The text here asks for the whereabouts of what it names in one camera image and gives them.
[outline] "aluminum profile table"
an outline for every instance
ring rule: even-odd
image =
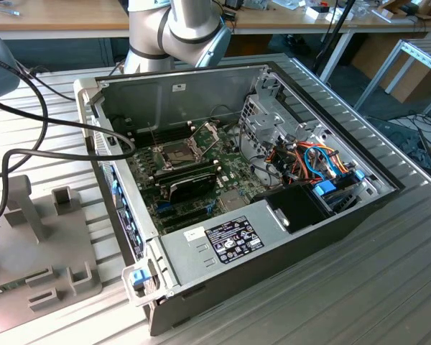
[[[389,205],[343,241],[221,303],[158,337],[148,335],[141,308],[129,305],[119,281],[124,267],[90,165],[33,157],[21,169],[36,194],[71,185],[83,209],[103,292],[0,334],[0,344],[431,344],[431,178],[348,104],[286,55],[230,57],[221,65],[274,61],[327,109],[406,186]],[[44,75],[70,95],[80,77],[109,70]],[[77,119],[75,104],[40,88],[51,116]],[[4,100],[38,113],[37,99],[20,87]],[[288,102],[298,114],[303,105]],[[39,124],[0,112],[0,150],[32,145]],[[51,126],[44,149],[84,152],[79,129]]]
[[[364,90],[359,100],[354,105],[354,109],[358,110],[364,101],[374,92],[375,88],[380,84],[386,72],[393,66],[397,61],[402,52],[406,52],[410,55],[410,59],[404,64],[401,70],[394,77],[393,81],[386,88],[387,93],[391,93],[393,88],[402,79],[402,76],[407,72],[409,67],[415,60],[420,61],[423,65],[431,69],[431,40],[418,39],[418,40],[400,40],[391,53],[386,58],[383,65],[381,65],[379,71],[376,73],[372,81]],[[431,111],[431,104],[424,110],[425,114]]]

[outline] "warning label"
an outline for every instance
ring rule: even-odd
[[[223,264],[264,246],[245,216],[208,229],[205,233]]]

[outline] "blue cable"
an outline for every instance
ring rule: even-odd
[[[308,162],[308,151],[309,151],[310,149],[312,149],[312,148],[313,148],[313,147],[310,147],[310,148],[308,148],[308,149],[305,151],[305,154],[304,154],[304,156],[305,156],[305,164],[307,165],[307,168],[308,168],[308,170],[309,170],[309,171],[311,171],[312,173],[315,173],[316,175],[320,176],[323,180],[325,180],[324,175],[323,175],[323,174],[321,174],[319,171],[314,170],[314,169],[311,167],[310,162]]]
[[[330,166],[330,169],[332,169],[332,171],[336,174],[336,175],[342,175],[342,172],[332,163],[332,161],[329,158],[329,155],[327,154],[327,152],[323,149],[321,149],[320,147],[317,146],[313,146],[313,147],[309,147],[307,148],[307,150],[305,151],[305,163],[307,165],[308,170],[310,170],[312,173],[315,173],[316,175],[319,175],[323,180],[325,180],[324,175],[321,174],[320,172],[313,170],[310,167],[310,163],[308,162],[308,151],[314,149],[316,151],[319,151],[321,154],[323,154],[323,156],[325,157],[325,159],[328,161],[328,164]]]

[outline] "blue latch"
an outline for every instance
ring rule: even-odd
[[[357,170],[357,171],[355,171],[355,172],[354,172],[354,175],[356,175],[356,177],[357,177],[360,181],[362,181],[362,180],[366,177],[366,174],[364,174],[364,172],[363,172],[362,170]]]
[[[327,193],[333,192],[335,189],[337,188],[329,180],[316,183],[315,185],[315,191],[316,193],[318,193],[319,196],[323,196]]]
[[[129,273],[129,281],[131,282],[132,286],[142,284],[151,277],[152,276],[150,275],[150,272],[144,268]]]
[[[112,182],[112,194],[116,194],[116,191],[118,190],[118,181],[114,180]]]

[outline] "metal shelf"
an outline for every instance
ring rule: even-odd
[[[406,52],[411,56],[411,58],[407,61],[404,67],[401,68],[396,77],[394,77],[388,88],[386,88],[387,93],[391,93],[395,85],[400,81],[405,72],[407,72],[414,59],[420,61],[423,65],[431,69],[431,40],[400,40],[354,105],[355,110],[358,110],[364,101],[375,91],[376,87],[386,75],[386,72],[388,72],[388,70],[393,66],[402,52]],[[425,109],[424,113],[428,114],[430,111],[431,104]]]

